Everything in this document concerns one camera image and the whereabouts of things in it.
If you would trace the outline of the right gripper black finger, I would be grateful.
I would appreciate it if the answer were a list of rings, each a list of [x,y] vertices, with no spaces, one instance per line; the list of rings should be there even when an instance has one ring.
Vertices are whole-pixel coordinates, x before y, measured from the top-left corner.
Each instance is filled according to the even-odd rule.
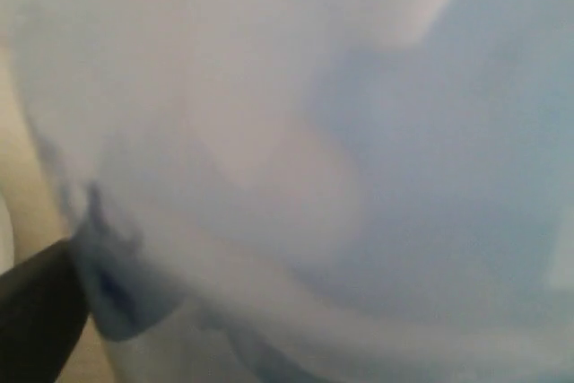
[[[70,242],[1,275],[1,380],[55,382],[89,316]]]

